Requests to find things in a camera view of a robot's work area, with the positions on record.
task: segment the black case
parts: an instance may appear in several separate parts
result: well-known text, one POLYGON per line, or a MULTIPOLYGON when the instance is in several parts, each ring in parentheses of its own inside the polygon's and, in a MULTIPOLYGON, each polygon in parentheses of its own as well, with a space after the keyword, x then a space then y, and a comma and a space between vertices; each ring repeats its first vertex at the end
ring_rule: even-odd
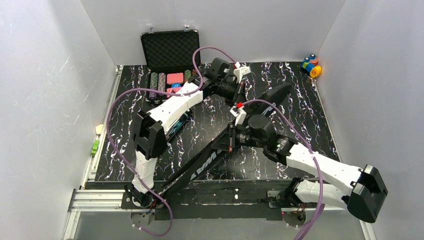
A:
MULTIPOLYGON (((194 69, 193 53, 200 48, 198 30, 145 32, 140 38, 149 68, 146 88, 150 87, 151 73, 184 73, 185 70, 194 69)), ((196 54, 195 62, 200 66, 200 53, 196 54)), ((165 89, 170 87, 170 84, 166 84, 165 89)), ((166 95, 158 94, 156 98, 148 96, 147 101, 155 105, 168 99, 166 95)))

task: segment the black marble tabletop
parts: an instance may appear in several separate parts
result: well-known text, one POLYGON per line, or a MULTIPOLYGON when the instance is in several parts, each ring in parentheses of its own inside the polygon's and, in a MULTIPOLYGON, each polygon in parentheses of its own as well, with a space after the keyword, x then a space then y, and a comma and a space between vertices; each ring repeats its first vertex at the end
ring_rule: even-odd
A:
MULTIPOLYGON (((316 87, 300 71, 300 62, 253 62, 246 63, 252 73, 246 76, 246 98, 257 98, 272 87, 288 83, 292 85, 290 96, 280 106, 283 113, 297 130, 310 142, 312 149, 331 159, 339 160, 330 134, 316 87)), ((117 96, 132 88, 146 87, 148 68, 141 65, 124 66, 117 96)), ((135 163, 134 145, 130 140, 130 126, 133 116, 140 110, 152 107, 145 101, 145 92, 133 92, 118 102, 110 121, 112 138, 118 149, 135 163)), ((189 159, 205 147, 227 124, 234 119, 230 108, 219 96, 208 97, 193 109, 190 121, 168 143, 168 150, 158 159, 154 179, 167 180, 189 159)), ((275 128, 292 138, 295 134, 277 115, 271 120, 275 128)), ((105 140, 95 180, 97 182, 128 182, 133 174, 125 167, 105 140)), ((259 148, 243 147, 233 154, 227 154, 224 161, 216 165, 204 177, 206 180, 263 180, 313 177, 306 172, 268 160, 259 148)))

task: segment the white enclosure wall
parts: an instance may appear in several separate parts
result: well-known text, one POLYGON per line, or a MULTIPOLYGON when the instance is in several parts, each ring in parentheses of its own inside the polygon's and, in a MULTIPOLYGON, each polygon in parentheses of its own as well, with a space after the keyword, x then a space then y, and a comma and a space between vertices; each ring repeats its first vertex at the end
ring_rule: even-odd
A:
POLYGON ((115 66, 79 0, 0 2, 0 239, 57 240, 115 66))
POLYGON ((424 1, 347 0, 318 53, 341 160, 377 167, 388 197, 378 239, 423 239, 424 1))
MULTIPOLYGON (((345 0, 81 0, 116 65, 146 64, 140 34, 200 32, 241 62, 300 61, 316 53, 345 0)), ((218 53, 201 52, 203 62, 218 53)))

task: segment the colorful toy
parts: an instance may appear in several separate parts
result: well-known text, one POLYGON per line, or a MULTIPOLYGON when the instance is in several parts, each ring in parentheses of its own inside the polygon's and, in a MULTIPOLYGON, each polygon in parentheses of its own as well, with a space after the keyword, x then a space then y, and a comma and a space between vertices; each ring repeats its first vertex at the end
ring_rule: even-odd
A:
POLYGON ((305 57, 301 67, 311 78, 318 77, 322 72, 322 68, 318 65, 318 58, 315 54, 311 54, 309 57, 305 57))

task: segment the purple cable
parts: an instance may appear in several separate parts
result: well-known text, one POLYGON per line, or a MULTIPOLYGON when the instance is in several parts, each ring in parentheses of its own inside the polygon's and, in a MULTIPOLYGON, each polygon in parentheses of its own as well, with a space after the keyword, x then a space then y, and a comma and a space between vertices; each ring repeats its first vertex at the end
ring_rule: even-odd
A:
POLYGON ((269 101, 265 101, 263 99, 253 99, 253 100, 248 100, 246 102, 243 103, 243 105, 248 105, 254 102, 259 102, 259 103, 265 103, 270 105, 278 114, 280 114, 282 116, 282 118, 284 119, 284 121, 288 124, 288 126, 294 131, 294 133, 300 138, 300 140, 302 140, 302 142, 306 145, 308 151, 310 154, 312 154, 312 159, 313 162, 315 163, 316 166, 316 171, 318 172, 318 179, 319 179, 319 197, 318 197, 318 203, 317 203, 317 207, 315 209, 315 212, 313 214, 312 219, 310 220, 310 222, 303 224, 299 227, 303 227, 298 233, 297 235, 294 237, 294 240, 302 240, 306 234, 309 232, 309 230, 311 229, 312 225, 314 224, 314 222, 318 219, 318 217, 321 215, 321 213, 323 213, 324 211, 324 204, 323 203, 323 189, 324 189, 324 182, 323 182, 323 174, 321 172, 320 169, 320 165, 318 164, 317 159, 315 158, 314 151, 312 150, 311 145, 309 144, 308 141, 306 141, 306 139, 296 130, 295 126, 293 124, 290 123, 290 121, 286 118, 286 116, 284 116, 284 114, 278 109, 278 107, 276 107, 275 105, 272 105, 269 101))
POLYGON ((112 110, 114 109, 114 107, 117 104, 117 102, 119 101, 119 99, 121 99, 122 97, 124 97, 127 94, 132 93, 132 92, 145 91, 145 92, 153 92, 153 93, 157 93, 157 94, 165 94, 165 95, 170 95, 170 96, 182 97, 183 95, 186 96, 186 95, 194 94, 195 92, 199 91, 202 88, 202 86, 203 86, 203 77, 202 77, 202 74, 199 71, 199 68, 196 66, 195 58, 196 58, 196 54, 200 50, 203 50, 203 49, 215 49, 215 50, 218 50, 219 52, 223 53, 225 56, 227 56, 231 61, 233 61, 235 63, 235 61, 234 61, 234 59, 232 57, 230 57, 228 54, 226 54, 224 51, 222 51, 221 49, 219 49, 217 47, 213 47, 213 46, 204 46, 204 47, 201 47, 201 48, 197 49, 196 51, 194 51, 193 58, 192 58, 194 69, 196 70, 197 74, 200 77, 200 85, 199 85, 199 87, 196 90, 191 91, 191 92, 187 92, 187 93, 184 93, 184 94, 178 94, 178 93, 162 92, 162 91, 148 89, 148 88, 133 88, 133 89, 127 90, 127 91, 123 92, 121 95, 119 95, 115 99, 115 101, 113 101, 112 105, 110 106, 109 113, 107 114, 107 119, 106 119, 106 134, 107 134, 107 139, 110 142, 110 145, 112 145, 113 149, 116 151, 116 153, 118 154, 118 156, 122 159, 122 161, 126 164, 126 166, 135 174, 135 176, 138 178, 138 180, 143 185, 143 187, 145 187, 153 196, 155 196, 163 204, 165 204, 166 208, 169 211, 169 217, 170 217, 169 227, 168 227, 168 229, 164 233, 155 233, 153 231, 150 231, 147 228, 144 228, 142 226, 137 225, 138 228, 140 228, 143 231, 146 231, 147 233, 149 233, 149 234, 151 234, 151 235, 153 235, 155 237, 162 237, 162 236, 166 235, 171 230, 172 223, 173 223, 173 213, 172 213, 171 207, 165 201, 165 199, 163 199, 161 196, 159 196, 155 191, 153 191, 152 189, 150 189, 144 183, 144 181, 140 178, 140 175, 137 172, 137 170, 130 164, 130 162, 128 162, 128 160, 124 157, 124 155, 122 155, 122 153, 118 150, 117 145, 114 143, 114 141, 113 141, 113 139, 111 137, 111 129, 109 127, 111 116, 112 116, 112 110))

